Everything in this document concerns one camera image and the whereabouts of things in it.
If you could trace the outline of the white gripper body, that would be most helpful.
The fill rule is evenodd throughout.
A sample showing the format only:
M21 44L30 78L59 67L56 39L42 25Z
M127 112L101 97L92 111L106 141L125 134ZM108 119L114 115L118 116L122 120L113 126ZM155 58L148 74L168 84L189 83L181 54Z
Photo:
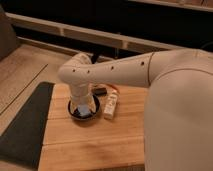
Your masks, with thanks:
M95 111L94 98L88 87L72 87L70 91L72 112L74 112L81 105L86 105L92 112Z

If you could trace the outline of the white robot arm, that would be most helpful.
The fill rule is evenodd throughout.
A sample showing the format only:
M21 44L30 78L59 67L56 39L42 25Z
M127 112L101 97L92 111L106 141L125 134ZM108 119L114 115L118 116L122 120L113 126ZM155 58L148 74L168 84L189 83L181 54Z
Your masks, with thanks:
M90 83L147 88L145 170L213 171L213 53L178 49L97 64L80 53L59 78L80 103Z

